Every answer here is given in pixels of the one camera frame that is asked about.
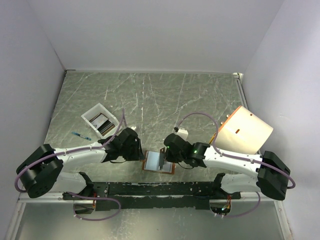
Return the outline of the grey white credit card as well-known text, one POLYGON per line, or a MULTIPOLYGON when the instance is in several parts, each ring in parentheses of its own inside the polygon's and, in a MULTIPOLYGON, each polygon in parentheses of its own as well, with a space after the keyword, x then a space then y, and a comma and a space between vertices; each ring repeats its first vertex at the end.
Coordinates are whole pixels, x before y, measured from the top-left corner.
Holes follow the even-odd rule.
POLYGON ((159 163, 158 163, 159 171, 163 170, 163 166, 165 164, 165 156, 166 156, 166 148, 163 147, 159 150, 159 163))

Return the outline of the brown leather card holder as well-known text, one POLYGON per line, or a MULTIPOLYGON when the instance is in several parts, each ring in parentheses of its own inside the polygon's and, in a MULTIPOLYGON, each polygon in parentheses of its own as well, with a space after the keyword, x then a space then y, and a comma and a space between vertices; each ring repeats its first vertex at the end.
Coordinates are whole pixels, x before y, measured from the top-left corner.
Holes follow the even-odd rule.
POLYGON ((142 170, 160 174, 173 175, 175 173, 175 164, 165 160, 163 170, 159 170, 159 152, 146 151, 145 160, 142 162, 142 170))

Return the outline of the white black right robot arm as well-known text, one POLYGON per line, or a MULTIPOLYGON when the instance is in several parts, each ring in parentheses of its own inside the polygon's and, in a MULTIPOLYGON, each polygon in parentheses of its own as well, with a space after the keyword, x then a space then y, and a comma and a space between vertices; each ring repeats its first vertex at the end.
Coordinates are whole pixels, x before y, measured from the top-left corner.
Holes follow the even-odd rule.
POLYGON ((212 186, 212 193, 218 199, 235 192, 261 192, 268 198, 283 201, 290 189, 291 171, 272 151, 262 155, 237 153, 202 142, 191 144, 175 133, 169 134, 163 144, 168 162, 236 172, 236 175, 218 176, 218 183, 212 186))

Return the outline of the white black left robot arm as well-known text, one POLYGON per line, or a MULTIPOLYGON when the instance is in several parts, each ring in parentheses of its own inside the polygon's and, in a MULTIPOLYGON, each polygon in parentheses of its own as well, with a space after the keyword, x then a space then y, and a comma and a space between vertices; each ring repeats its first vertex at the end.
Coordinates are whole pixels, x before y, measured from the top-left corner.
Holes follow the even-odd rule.
POLYGON ((24 188, 18 191, 27 193, 31 199, 48 192, 72 192, 86 200, 94 192, 92 180, 86 173, 70 173, 70 169, 86 164, 112 162, 119 157, 125 161, 144 159, 141 140, 129 127, 118 135, 81 147, 52 148, 44 144, 16 169, 15 186, 21 182, 24 188))

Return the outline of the gold striped credit card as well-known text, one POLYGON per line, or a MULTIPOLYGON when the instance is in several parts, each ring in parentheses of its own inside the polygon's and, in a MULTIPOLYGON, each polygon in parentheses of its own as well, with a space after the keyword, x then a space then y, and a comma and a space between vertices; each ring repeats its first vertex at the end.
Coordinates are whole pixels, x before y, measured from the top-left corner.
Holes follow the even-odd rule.
POLYGON ((103 136, 106 135, 115 127, 115 124, 103 113, 99 113, 94 118, 92 118, 89 122, 103 136))

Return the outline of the white card box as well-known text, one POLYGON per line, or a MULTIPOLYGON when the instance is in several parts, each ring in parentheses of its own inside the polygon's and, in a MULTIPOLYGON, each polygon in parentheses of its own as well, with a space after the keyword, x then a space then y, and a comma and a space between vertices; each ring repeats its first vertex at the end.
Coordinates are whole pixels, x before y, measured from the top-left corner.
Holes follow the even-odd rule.
POLYGON ((101 139, 112 136, 120 123, 101 103, 87 110, 81 118, 101 139))

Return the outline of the blue pen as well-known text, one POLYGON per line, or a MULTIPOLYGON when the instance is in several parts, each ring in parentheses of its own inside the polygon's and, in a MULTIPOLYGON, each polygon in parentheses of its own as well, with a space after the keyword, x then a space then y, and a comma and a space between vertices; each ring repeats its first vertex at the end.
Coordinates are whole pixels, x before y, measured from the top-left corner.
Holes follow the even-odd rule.
POLYGON ((85 139, 85 140, 88 140, 88 141, 91 141, 92 139, 90 138, 90 137, 88 137, 88 136, 84 136, 84 135, 82 135, 82 134, 80 134, 80 133, 77 133, 77 132, 71 132, 73 135, 75 135, 75 136, 78 136, 78 137, 80 137, 80 138, 82 138, 82 139, 85 139))

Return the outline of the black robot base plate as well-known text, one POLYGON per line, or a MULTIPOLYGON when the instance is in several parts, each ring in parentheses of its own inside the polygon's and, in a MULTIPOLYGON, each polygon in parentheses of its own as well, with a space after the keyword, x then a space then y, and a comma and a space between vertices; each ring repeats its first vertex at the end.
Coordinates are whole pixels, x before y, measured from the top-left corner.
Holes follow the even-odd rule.
POLYGON ((239 192, 227 193, 213 181, 191 182, 94 182, 84 197, 112 198, 122 209, 195 208, 209 210, 210 200, 239 200, 239 192))

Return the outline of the aluminium front rail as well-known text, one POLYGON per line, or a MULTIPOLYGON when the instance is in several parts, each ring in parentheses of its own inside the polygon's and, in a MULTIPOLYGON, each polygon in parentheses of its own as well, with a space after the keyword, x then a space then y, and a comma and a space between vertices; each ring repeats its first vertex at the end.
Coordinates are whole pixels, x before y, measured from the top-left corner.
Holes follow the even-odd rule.
MULTIPOLYGON (((271 199, 265 195, 263 195, 262 193, 260 194, 260 200, 262 202, 264 201, 276 201, 274 199, 271 199)), ((235 199, 235 201, 243 201, 243 202, 254 202, 255 200, 258 200, 258 195, 256 193, 253 192, 241 192, 240 193, 240 199, 235 199)), ((138 196, 138 195, 134 195, 134 196, 130 196, 132 197, 134 200, 151 200, 152 197, 155 196, 138 196)), ((159 200, 164 200, 167 197, 173 197, 174 199, 177 198, 182 198, 182 195, 178 195, 178 196, 156 196, 156 199, 159 200)), ((46 193, 43 196, 40 196, 38 198, 30 198, 28 196, 27 193, 21 193, 18 197, 17 200, 18 203, 71 203, 71 202, 79 202, 79 203, 89 203, 90 200, 87 199, 81 199, 81 198, 76 198, 76 200, 63 200, 63 195, 61 192, 53 192, 53 193, 46 193)))

